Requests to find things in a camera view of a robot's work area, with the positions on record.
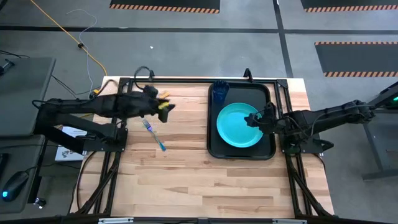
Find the computer mouse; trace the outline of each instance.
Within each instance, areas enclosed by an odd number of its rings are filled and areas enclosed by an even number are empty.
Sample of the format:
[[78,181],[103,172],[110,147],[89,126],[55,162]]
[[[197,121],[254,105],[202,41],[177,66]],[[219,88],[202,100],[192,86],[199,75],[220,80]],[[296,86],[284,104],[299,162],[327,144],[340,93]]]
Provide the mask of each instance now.
[[29,174],[25,171],[16,172],[4,185],[1,197],[5,202],[11,202],[18,197],[21,190],[24,188]]

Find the black tray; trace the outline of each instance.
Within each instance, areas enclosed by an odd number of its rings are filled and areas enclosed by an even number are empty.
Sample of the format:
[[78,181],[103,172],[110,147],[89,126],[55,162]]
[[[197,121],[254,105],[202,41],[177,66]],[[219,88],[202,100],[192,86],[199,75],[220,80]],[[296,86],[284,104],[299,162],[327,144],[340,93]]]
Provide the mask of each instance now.
[[271,101],[269,90],[260,83],[229,82],[229,91],[223,105],[213,103],[213,85],[208,94],[207,149],[220,159],[257,159],[267,160],[275,154],[274,134],[263,135],[259,142],[251,147],[239,148],[226,143],[217,131],[217,117],[220,111],[231,103],[247,103],[258,111],[263,110]]

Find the white paper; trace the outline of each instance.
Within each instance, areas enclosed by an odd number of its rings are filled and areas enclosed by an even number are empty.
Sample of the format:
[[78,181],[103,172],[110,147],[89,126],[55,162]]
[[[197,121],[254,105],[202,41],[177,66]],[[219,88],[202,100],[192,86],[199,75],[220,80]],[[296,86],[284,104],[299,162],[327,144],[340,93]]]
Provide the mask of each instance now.
[[[63,127],[62,131],[72,137],[76,136],[85,136],[87,134],[86,131],[82,131],[80,129],[71,128],[71,127]],[[66,162],[66,161],[82,161],[84,156],[73,152],[63,146],[59,146],[57,149],[57,154],[55,155],[55,161],[57,162]]]

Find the blue plate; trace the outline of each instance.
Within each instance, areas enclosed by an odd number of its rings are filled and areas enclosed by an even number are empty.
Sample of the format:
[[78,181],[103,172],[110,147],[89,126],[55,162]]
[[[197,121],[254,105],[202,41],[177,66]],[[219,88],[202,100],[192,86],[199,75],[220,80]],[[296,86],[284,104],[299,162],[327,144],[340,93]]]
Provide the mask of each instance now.
[[217,130],[228,144],[235,147],[250,147],[260,141],[259,128],[249,127],[244,117],[257,110],[245,103],[232,103],[224,107],[217,117]]

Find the wooden tabletop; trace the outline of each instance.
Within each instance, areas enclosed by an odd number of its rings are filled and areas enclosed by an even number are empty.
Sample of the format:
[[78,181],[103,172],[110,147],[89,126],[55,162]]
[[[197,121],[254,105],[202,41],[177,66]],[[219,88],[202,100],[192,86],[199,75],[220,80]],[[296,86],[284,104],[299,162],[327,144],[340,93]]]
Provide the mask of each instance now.
[[[104,82],[107,79],[118,82],[119,78],[105,77]],[[293,110],[309,110],[304,80],[292,78],[288,79],[288,84]],[[121,156],[112,216],[294,217],[285,157],[278,139],[276,154],[268,161],[216,159],[208,153],[209,85],[154,83],[159,93],[167,90],[168,98],[176,104],[167,123],[161,123],[157,116],[146,116],[167,150],[160,150],[140,118],[128,119],[129,137]],[[275,104],[274,88],[266,86]],[[116,92],[117,86],[110,83],[102,94]],[[108,123],[110,119],[95,116],[94,121]],[[97,153],[84,170],[80,185],[81,204],[98,185],[103,157],[104,153]],[[333,213],[322,163],[314,155],[303,154],[303,164],[309,189],[324,208]],[[300,208],[304,211],[301,190],[298,195]],[[74,202],[71,212],[75,210]]]

